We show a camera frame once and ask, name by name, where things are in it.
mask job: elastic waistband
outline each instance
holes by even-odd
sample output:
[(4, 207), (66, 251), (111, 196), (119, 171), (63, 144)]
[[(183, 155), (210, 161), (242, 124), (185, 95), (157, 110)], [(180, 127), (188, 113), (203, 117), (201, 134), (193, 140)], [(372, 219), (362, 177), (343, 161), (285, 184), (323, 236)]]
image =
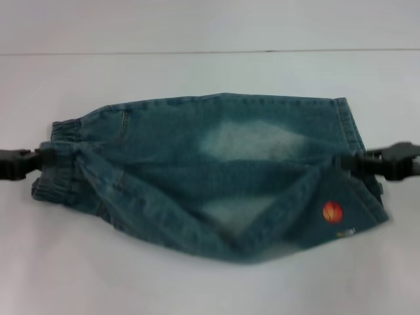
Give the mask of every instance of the elastic waistband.
[(44, 142), (40, 150), (53, 149), (54, 165), (44, 165), (41, 177), (32, 184), (32, 198), (71, 205), (80, 191), (82, 179), (75, 166), (79, 141), (80, 120), (56, 122), (52, 125), (51, 142)]

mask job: pocket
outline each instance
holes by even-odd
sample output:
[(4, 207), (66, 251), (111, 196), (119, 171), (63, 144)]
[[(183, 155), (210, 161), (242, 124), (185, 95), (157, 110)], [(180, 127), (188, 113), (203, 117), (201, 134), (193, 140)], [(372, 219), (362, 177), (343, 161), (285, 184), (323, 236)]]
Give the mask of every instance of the pocket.
[(85, 142), (122, 142), (129, 120), (128, 110), (105, 106), (80, 119), (81, 140)]

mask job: black clamp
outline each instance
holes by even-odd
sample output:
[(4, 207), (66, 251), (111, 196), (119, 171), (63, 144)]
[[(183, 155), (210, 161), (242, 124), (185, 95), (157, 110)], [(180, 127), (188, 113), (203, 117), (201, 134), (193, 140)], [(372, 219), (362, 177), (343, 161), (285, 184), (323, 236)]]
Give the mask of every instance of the black clamp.
[(387, 180), (403, 180), (420, 175), (420, 146), (399, 142), (388, 148), (369, 150), (363, 155), (341, 158), (341, 167), (355, 176), (382, 175)]
[(22, 180), (26, 174), (39, 169), (46, 161), (51, 159), (51, 150), (0, 150), (0, 180)]

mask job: blue denim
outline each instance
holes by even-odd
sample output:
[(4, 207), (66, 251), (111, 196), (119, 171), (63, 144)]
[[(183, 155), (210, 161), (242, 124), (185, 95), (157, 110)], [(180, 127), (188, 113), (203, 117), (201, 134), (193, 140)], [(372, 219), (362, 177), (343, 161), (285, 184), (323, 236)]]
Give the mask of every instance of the blue denim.
[(53, 124), (33, 198), (193, 255), (259, 261), (388, 219), (344, 98), (242, 94), (116, 104)]

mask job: stitched seam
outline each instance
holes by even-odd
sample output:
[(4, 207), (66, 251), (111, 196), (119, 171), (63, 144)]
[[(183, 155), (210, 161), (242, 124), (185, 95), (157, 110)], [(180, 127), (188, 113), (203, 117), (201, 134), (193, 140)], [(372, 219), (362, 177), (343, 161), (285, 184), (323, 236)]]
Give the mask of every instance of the stitched seam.
[(344, 138), (345, 138), (346, 144), (347, 144), (348, 148), (351, 150), (351, 147), (350, 147), (350, 142), (348, 141), (347, 133), (346, 133), (346, 131), (345, 131), (345, 129), (344, 129), (343, 120), (342, 120), (343, 115), (342, 115), (342, 113), (341, 113), (340, 106), (341, 106), (341, 105), (340, 105), (340, 103), (338, 103), (338, 104), (337, 104), (337, 115), (339, 116), (340, 128), (341, 128), (341, 132), (342, 132), (342, 133), (343, 133), (343, 135), (344, 135)]
[(121, 131), (119, 132), (120, 140), (123, 139), (125, 136), (125, 132), (127, 130), (127, 121), (129, 119), (129, 112), (127, 110), (123, 110), (122, 120), (121, 120)]

